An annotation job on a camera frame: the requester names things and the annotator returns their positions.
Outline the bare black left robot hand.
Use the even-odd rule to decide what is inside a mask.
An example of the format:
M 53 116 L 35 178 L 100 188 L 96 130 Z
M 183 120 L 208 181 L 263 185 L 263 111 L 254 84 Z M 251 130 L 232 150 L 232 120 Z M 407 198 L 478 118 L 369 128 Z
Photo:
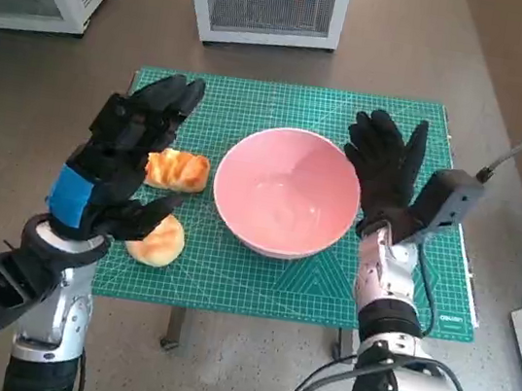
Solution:
M 146 177 L 149 154 L 171 146 L 181 124 L 203 99 L 206 84 L 182 74 L 130 94 L 115 93 L 89 126 L 91 136 L 68 157 L 47 199 L 53 230 L 70 240 L 110 235 L 139 240 L 152 232 L 182 198 L 148 204 L 133 195 Z

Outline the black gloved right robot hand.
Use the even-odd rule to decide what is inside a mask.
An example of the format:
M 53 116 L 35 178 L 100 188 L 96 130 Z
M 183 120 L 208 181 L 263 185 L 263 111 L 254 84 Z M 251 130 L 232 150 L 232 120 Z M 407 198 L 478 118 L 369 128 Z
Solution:
M 371 114 L 360 111 L 355 118 L 343 150 L 361 188 L 364 216 L 356 232 L 369 235 L 388 227 L 393 243 L 401 243 L 422 228 L 409 206 L 427 148 L 429 124 L 420 122 L 406 142 L 382 109 Z

